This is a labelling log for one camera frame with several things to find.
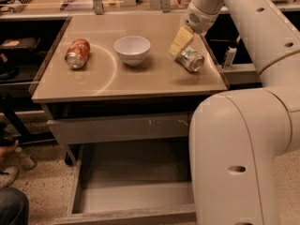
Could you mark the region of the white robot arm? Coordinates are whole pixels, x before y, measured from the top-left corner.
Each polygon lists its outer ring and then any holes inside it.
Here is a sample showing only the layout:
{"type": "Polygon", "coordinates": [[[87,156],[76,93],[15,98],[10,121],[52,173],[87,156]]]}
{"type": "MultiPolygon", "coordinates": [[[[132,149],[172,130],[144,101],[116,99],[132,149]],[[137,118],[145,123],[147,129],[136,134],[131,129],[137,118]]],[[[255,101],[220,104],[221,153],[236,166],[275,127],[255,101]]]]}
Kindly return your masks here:
{"type": "Polygon", "coordinates": [[[189,157],[198,225],[280,225],[275,157],[300,146],[300,33],[270,0],[191,0],[191,34],[227,8],[262,82],[204,100],[189,157]]]}

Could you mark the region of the person's hand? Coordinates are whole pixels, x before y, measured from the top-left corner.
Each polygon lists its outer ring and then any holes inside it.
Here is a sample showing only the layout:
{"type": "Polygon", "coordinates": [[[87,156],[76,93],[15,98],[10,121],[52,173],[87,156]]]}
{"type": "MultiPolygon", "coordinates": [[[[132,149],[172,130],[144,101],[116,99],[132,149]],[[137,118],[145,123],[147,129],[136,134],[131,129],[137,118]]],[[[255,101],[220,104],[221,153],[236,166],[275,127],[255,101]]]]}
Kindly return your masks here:
{"type": "Polygon", "coordinates": [[[16,141],[11,146],[0,147],[0,161],[3,161],[8,155],[8,153],[13,152],[18,146],[19,146],[19,142],[16,141]]]}

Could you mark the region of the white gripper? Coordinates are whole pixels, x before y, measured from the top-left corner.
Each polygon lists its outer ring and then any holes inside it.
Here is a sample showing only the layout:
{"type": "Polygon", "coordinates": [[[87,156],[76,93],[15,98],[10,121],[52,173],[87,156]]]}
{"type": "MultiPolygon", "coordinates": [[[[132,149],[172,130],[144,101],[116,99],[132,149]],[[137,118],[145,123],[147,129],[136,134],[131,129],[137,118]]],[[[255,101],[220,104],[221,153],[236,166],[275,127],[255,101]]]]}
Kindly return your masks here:
{"type": "Polygon", "coordinates": [[[176,58],[186,46],[193,40],[194,32],[198,35],[205,34],[214,24],[218,14],[208,14],[200,11],[193,3],[187,7],[185,24],[182,26],[169,49],[171,58],[176,58]]]}

